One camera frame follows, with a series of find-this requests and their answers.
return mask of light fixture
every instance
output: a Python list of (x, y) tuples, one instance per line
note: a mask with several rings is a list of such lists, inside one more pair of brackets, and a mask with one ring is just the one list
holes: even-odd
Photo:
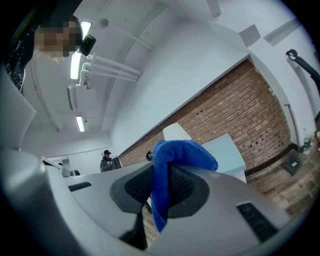
[[(91, 22), (82, 21), (81, 22), (81, 28), (83, 32), (82, 40), (85, 38), (85, 36), (88, 34), (88, 31), (91, 27)], [(81, 59), (81, 53), (75, 52), (71, 56), (71, 66), (70, 66), (70, 78), (77, 80), (79, 77), (79, 64)]]
[(84, 123), (82, 122), (82, 116), (81, 116), (81, 115), (77, 115), (77, 116), (75, 117), (75, 119), (76, 119), (76, 122), (77, 122), (77, 124), (78, 124), (79, 131), (80, 131), (81, 133), (83, 133), (83, 132), (85, 131), (85, 127), (84, 127)]

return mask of ceiling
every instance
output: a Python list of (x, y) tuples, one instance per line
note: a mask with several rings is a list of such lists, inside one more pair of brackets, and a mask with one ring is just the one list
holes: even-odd
[[(118, 27), (147, 43), (153, 49), (181, 19), (183, 15), (167, 0), (83, 0), (74, 15), (80, 22), (91, 22), (89, 34), (96, 38), (91, 51), (99, 57), (123, 63), (136, 70), (144, 64), (152, 51), (133, 39), (107, 27), (100, 27), (100, 20)], [(81, 56), (80, 66), (89, 62)], [(104, 76), (89, 76), (88, 87), (77, 92), (79, 112), (70, 109), (67, 86), (79, 81), (70, 79), (71, 57), (59, 62), (44, 54), (36, 56), (26, 68), (23, 85), (24, 96), (37, 114), (30, 129), (35, 131), (78, 131), (76, 115), (82, 115), (86, 133), (108, 131), (117, 118), (123, 102), (130, 97), (136, 82)]]

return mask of brick wall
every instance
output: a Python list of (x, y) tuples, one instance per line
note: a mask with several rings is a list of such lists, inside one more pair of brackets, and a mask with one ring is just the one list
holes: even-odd
[(147, 151), (153, 151), (157, 142), (164, 140), (162, 130), (173, 123), (179, 123), (199, 144), (229, 133), (247, 170), (276, 156), (290, 142), (277, 97), (248, 60), (123, 152), (121, 163), (128, 166), (146, 161)]

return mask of white table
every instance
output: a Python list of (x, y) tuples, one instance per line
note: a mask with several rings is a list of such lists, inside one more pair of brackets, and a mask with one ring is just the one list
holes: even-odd
[(245, 176), (246, 164), (236, 144), (228, 133), (201, 145), (218, 162), (218, 173), (234, 176), (247, 183)]

